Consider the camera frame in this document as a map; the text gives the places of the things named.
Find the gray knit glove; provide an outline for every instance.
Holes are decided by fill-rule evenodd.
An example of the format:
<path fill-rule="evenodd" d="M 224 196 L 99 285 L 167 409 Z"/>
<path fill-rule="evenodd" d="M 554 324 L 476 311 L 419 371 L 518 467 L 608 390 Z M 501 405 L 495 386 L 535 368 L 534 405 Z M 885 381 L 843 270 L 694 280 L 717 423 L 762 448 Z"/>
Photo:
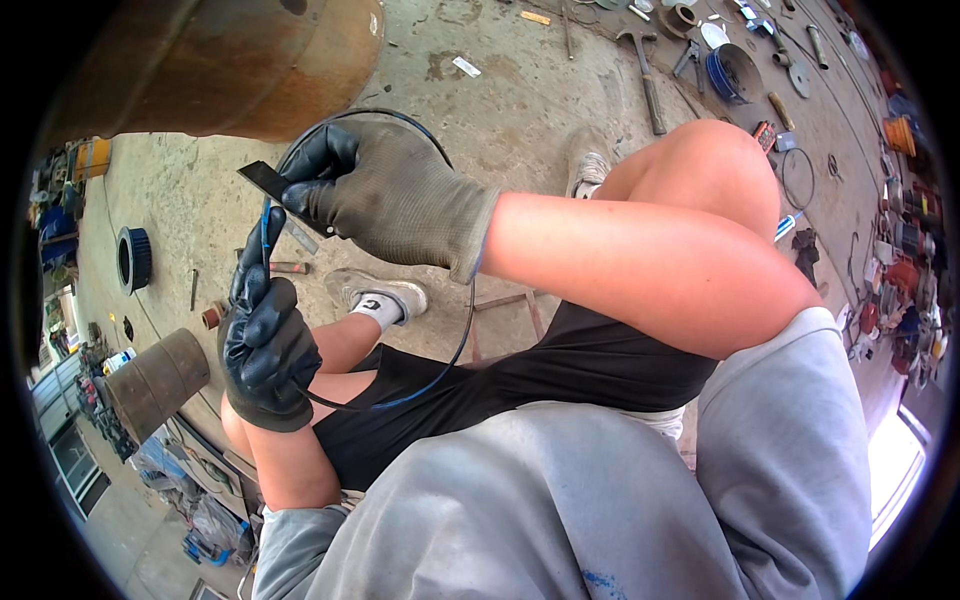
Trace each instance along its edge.
<path fill-rule="evenodd" d="M 280 174 L 298 181 L 283 205 L 317 232 L 395 264 L 444 267 L 457 283 L 476 275 L 499 190 L 455 173 L 422 134 L 341 119 L 318 128 Z"/>

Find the work glove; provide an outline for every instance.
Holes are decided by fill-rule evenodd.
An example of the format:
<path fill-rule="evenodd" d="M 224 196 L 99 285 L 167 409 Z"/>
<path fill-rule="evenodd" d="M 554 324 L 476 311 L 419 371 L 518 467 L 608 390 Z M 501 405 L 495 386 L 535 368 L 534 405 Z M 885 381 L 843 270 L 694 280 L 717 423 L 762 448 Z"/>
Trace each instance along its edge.
<path fill-rule="evenodd" d="M 476 275 L 499 190 L 446 165 L 424 136 L 393 123 L 340 119 L 310 134 L 280 174 L 283 205 L 320 234 L 400 265 Z"/>
<path fill-rule="evenodd" d="M 286 222 L 270 210 L 270 250 Z M 297 391 L 313 381 L 322 360 L 289 279 L 267 278 L 258 222 L 240 254 L 230 284 L 232 307 L 220 323 L 217 347 L 227 374 L 227 400 L 241 419 L 272 431 L 297 431 L 310 422 L 310 400 Z"/>

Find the black rubber ring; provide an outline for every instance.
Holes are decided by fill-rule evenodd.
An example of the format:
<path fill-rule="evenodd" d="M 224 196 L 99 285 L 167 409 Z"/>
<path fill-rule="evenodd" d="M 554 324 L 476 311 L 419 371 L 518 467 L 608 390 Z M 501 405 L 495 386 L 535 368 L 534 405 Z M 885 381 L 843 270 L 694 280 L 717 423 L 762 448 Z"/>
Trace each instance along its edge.
<path fill-rule="evenodd" d="M 132 296 L 135 290 L 150 282 L 154 257 L 150 252 L 150 238 L 142 228 L 120 229 L 117 236 L 117 277 L 124 294 Z"/>

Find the yellow bucket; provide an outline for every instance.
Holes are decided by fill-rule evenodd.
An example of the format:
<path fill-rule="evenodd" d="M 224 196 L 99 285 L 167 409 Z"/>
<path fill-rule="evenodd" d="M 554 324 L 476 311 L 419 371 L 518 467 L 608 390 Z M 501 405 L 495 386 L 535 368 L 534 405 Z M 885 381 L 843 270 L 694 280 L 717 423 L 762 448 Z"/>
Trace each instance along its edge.
<path fill-rule="evenodd" d="M 110 166 L 110 140 L 96 138 L 77 147 L 72 181 L 88 180 L 107 174 Z"/>
<path fill-rule="evenodd" d="M 883 131 L 887 134 L 887 144 L 891 149 L 908 156 L 917 155 L 917 147 L 913 144 L 913 133 L 906 117 L 883 119 Z"/>

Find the white sock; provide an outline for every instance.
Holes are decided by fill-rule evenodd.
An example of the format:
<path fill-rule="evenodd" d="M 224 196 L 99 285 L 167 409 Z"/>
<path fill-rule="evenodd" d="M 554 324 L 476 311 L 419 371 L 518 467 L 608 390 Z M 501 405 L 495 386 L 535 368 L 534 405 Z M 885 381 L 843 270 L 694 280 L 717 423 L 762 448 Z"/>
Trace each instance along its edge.
<path fill-rule="evenodd" d="M 581 181 L 580 185 L 573 190 L 573 197 L 580 200 L 589 200 L 593 197 L 593 192 L 600 189 L 602 183 L 588 183 L 586 181 Z"/>
<path fill-rule="evenodd" d="M 403 318 L 403 309 L 399 303 L 383 294 L 374 294 L 368 292 L 360 296 L 360 301 L 350 311 L 350 313 L 360 313 L 372 317 L 380 324 L 380 331 L 386 331 L 387 327 Z"/>

